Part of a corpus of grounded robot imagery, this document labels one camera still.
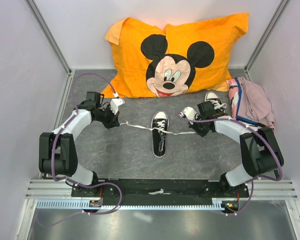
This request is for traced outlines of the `white shoelace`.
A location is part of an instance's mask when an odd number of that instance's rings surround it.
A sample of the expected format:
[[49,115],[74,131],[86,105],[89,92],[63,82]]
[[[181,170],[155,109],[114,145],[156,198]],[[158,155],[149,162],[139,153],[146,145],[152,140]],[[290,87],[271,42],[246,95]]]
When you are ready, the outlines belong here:
[[131,124],[128,121],[120,123],[119,126],[120,127],[121,126],[129,126],[131,128],[147,130],[147,131],[150,131],[151,134],[153,133],[153,131],[156,130],[159,134],[163,133],[163,134],[166,134],[166,135],[173,135],[173,136],[197,135],[197,133],[195,131],[171,132],[169,130],[164,130],[163,128],[159,128],[159,127],[145,127],[145,126],[142,126],[142,125]]

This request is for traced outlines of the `black canvas sneaker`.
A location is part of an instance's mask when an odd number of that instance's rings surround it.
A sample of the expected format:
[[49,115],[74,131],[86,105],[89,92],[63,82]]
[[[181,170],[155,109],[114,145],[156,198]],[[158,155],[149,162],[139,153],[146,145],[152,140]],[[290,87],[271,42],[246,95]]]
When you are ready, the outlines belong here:
[[152,152],[162,158],[166,154],[166,138],[169,129],[169,118],[164,111],[158,111],[151,121]]

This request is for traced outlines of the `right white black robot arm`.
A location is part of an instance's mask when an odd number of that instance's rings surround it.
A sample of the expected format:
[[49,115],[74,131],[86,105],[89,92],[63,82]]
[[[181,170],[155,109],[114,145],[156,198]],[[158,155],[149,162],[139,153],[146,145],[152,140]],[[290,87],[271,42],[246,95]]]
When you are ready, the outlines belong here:
[[284,159],[271,128],[255,128],[239,122],[224,111],[215,109],[210,101],[197,107],[199,112],[186,107],[180,113],[189,121],[191,129],[201,137],[208,132],[222,134],[240,145],[241,164],[220,177],[219,191],[223,196],[232,196],[237,186],[257,178],[282,179]]

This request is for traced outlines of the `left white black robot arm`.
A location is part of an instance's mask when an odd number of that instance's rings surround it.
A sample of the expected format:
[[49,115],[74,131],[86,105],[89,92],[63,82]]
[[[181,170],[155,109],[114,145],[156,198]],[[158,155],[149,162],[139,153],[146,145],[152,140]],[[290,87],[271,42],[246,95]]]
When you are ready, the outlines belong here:
[[100,122],[106,129],[119,127],[119,107],[125,103],[117,93],[110,102],[103,102],[103,98],[101,93],[87,92],[86,99],[75,106],[63,124],[39,136],[39,171],[56,182],[69,181],[81,186],[89,197],[100,191],[98,176],[80,165],[75,141],[92,122]]

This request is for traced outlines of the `pink folded cloth pile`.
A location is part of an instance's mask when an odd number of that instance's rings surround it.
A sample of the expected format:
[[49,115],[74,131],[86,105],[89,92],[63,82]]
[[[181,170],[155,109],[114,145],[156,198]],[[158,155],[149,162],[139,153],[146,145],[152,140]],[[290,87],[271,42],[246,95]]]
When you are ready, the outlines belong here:
[[275,130],[272,105],[263,88],[244,77],[226,81],[233,119],[262,128]]

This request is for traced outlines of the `orange Mickey Mouse pillow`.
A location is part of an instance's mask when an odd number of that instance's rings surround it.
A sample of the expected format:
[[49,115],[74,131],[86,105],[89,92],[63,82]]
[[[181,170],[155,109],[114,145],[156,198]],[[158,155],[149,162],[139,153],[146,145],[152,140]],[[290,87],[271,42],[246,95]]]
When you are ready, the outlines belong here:
[[165,98],[226,92],[232,48],[248,27],[246,12],[164,28],[132,17],[119,21],[105,36],[117,73],[103,94]]

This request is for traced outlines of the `white tape scrap on base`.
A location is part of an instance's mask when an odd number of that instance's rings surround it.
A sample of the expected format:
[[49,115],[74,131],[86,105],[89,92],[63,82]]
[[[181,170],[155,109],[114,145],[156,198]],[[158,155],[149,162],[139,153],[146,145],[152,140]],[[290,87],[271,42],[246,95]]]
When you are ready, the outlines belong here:
[[152,191],[148,193],[149,195],[155,196],[155,195],[171,195],[171,192],[166,192],[163,188],[157,191]]

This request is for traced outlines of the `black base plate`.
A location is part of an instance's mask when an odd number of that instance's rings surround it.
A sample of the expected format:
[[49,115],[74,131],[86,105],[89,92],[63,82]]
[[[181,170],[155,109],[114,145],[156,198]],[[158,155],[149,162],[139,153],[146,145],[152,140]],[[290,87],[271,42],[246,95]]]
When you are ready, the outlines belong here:
[[218,180],[203,179],[105,179],[122,192],[121,206],[193,206],[211,205],[212,199],[249,197],[247,186],[222,187]]

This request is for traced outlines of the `aluminium front rail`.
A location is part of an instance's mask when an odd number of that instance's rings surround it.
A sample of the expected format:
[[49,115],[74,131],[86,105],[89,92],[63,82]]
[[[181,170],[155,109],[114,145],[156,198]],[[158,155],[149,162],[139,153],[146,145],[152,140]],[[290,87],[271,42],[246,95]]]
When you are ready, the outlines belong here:
[[[50,179],[30,181],[26,197],[30,199],[70,199],[72,188],[65,182]],[[252,200],[297,200],[297,193],[291,180],[255,180]]]

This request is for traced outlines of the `left aluminium frame post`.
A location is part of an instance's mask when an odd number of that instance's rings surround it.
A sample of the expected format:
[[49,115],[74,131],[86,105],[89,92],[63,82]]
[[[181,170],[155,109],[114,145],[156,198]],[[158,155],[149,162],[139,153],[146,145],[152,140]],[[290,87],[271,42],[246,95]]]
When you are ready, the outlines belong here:
[[44,19],[39,7],[37,6],[34,0],[25,0],[28,8],[30,9],[32,15],[34,16],[36,22],[38,23],[40,29],[42,30],[46,40],[48,41],[50,47],[52,48],[54,54],[57,56],[62,68],[65,72],[70,75],[72,73],[71,67],[67,63],[66,58],[64,57],[60,47],[58,46],[47,22]]

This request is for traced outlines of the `aluminium frame post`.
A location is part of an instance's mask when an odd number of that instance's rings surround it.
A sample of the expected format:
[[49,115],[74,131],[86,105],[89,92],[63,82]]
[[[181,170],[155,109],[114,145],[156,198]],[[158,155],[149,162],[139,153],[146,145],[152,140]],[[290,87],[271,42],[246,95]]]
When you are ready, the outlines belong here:
[[47,22],[44,19],[39,7],[37,6],[34,0],[25,0],[28,8],[30,9],[32,15],[34,16],[36,22],[38,23],[40,29],[42,30],[46,40],[48,41],[50,47],[52,48],[54,54],[57,56],[62,68],[65,72],[70,75],[72,73],[71,67],[67,63],[66,58],[64,57],[60,47],[58,46]]
[[269,23],[267,24],[263,34],[261,35],[255,49],[253,50],[247,64],[244,67],[246,75],[249,74],[250,70],[252,69],[253,65],[255,64],[258,56],[260,55],[263,47],[265,46],[267,40],[271,36],[273,30],[275,29],[276,25],[278,24],[281,16],[283,15],[284,11],[288,7],[290,0],[281,0],[274,11]]

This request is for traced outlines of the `right aluminium frame post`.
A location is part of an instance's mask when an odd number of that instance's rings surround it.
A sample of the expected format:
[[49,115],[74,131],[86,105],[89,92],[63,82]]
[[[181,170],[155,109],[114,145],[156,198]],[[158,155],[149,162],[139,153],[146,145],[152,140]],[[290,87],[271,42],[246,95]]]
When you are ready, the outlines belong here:
[[281,16],[283,15],[284,11],[288,7],[290,0],[281,0],[274,11],[269,23],[267,24],[263,34],[261,35],[255,49],[253,50],[247,64],[244,67],[246,75],[249,74],[250,70],[252,69],[253,65],[255,64],[258,56],[260,55],[263,47],[265,46],[267,40],[271,36],[273,30],[275,29],[276,25],[278,24]]

